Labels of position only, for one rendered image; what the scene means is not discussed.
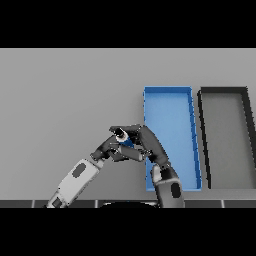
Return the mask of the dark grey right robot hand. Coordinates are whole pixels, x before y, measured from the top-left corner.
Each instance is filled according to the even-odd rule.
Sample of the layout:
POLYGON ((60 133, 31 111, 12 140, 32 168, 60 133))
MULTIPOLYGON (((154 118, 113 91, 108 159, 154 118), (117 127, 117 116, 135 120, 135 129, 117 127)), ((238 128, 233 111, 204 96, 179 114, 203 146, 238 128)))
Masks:
POLYGON ((117 134, 124 131, 128 134, 133 144, 140 145, 149 153, 148 158, 152 163, 157 163, 161 170, 171 167, 169 158, 162 144, 155 134, 145 125, 111 126, 110 131, 117 134))

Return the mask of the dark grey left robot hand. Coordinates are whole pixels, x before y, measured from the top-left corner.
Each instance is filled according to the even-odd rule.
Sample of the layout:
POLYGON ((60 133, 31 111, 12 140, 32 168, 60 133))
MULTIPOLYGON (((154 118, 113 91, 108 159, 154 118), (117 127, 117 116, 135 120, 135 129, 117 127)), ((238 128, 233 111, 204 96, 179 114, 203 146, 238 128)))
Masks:
POLYGON ((112 158, 114 162, 134 160, 142 162, 145 159, 144 152, 120 143, 115 135, 110 136, 97 149, 90 154, 94 161, 112 158))

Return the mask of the blue pipe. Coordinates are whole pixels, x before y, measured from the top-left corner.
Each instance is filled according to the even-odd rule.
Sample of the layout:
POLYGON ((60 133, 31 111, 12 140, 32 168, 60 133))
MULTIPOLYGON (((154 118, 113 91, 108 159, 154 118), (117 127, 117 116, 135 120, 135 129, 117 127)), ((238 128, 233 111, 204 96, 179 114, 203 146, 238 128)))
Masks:
POLYGON ((132 140, 130 139, 129 135, 124 130, 122 130, 121 128, 118 128, 115 131, 115 136, 116 136, 116 140, 121 145, 131 147, 131 148, 134 147, 134 144, 133 144, 132 140))

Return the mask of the blue bin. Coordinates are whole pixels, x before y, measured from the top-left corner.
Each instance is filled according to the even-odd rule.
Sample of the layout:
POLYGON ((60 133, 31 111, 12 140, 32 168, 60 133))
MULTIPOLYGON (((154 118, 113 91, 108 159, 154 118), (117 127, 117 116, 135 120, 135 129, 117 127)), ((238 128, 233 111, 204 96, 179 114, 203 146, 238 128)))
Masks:
POLYGON ((202 188, 194 101, 190 86, 145 86, 144 124, 154 132, 184 191, 202 188))

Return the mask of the dark grey bin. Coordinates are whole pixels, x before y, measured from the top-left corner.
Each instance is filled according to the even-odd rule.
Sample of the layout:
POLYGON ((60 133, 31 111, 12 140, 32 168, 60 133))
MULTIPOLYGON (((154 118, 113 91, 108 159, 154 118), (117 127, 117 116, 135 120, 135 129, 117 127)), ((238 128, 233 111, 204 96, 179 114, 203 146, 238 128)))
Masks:
POLYGON ((197 93, 209 189, 256 189, 256 130, 247 87, 197 93))

